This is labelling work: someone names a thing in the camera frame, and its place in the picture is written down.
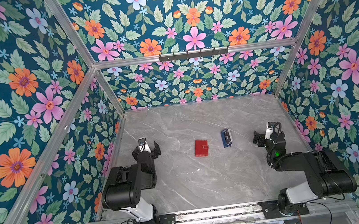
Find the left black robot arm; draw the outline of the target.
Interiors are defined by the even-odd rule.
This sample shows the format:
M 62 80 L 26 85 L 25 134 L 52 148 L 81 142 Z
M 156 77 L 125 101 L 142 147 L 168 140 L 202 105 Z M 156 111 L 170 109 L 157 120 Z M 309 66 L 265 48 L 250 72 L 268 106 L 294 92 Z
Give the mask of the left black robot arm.
M 125 212 L 141 224 L 159 224 L 155 205 L 146 202 L 141 192 L 156 187 L 155 159 L 161 154 L 157 142 L 151 149 L 145 138 L 139 139 L 138 146 L 132 151 L 136 164 L 110 170 L 101 197 L 103 208 Z

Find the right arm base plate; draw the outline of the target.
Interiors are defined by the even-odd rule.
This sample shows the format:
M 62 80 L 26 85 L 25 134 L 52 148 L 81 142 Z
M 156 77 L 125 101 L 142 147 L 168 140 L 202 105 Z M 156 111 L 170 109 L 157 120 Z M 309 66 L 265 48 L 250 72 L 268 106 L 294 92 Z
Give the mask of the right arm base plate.
M 300 216 L 310 213 L 305 203 L 291 204 L 288 201 L 279 203 L 275 200 L 258 202 L 258 205 L 261 206 L 265 219 Z

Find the red leather card holder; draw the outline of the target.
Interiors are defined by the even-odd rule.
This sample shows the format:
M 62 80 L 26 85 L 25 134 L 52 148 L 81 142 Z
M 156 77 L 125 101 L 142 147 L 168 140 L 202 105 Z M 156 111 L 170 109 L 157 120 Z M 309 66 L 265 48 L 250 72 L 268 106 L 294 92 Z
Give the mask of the red leather card holder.
M 195 157 L 206 157 L 209 154 L 207 140 L 195 140 Z

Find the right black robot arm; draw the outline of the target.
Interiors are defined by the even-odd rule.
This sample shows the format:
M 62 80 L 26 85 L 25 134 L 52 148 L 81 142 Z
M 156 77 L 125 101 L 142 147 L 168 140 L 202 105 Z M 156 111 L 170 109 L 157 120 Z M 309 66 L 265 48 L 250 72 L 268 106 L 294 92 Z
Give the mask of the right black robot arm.
M 286 152 L 285 133 L 281 123 L 274 122 L 265 134 L 253 133 L 253 143 L 266 149 L 266 161 L 278 172 L 303 172 L 305 181 L 282 189 L 277 201 L 260 202 L 267 218 L 278 215 L 292 216 L 307 213 L 306 203 L 336 195 L 353 193 L 357 189 L 355 178 L 332 150 Z

